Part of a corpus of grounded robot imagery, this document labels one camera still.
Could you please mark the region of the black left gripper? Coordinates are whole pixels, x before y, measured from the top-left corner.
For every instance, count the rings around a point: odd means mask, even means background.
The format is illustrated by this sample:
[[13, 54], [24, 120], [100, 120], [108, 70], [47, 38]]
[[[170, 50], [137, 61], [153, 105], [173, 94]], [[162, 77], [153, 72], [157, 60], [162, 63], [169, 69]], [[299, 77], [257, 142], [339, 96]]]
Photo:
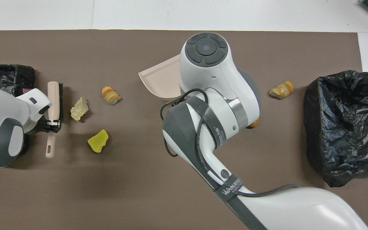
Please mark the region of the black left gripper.
[[32, 128], [31, 134], [36, 134], [39, 132], [45, 133], [57, 133], [61, 130], [62, 127], [62, 120], [48, 120], [48, 119], [39, 119], [36, 123], [35, 127]]

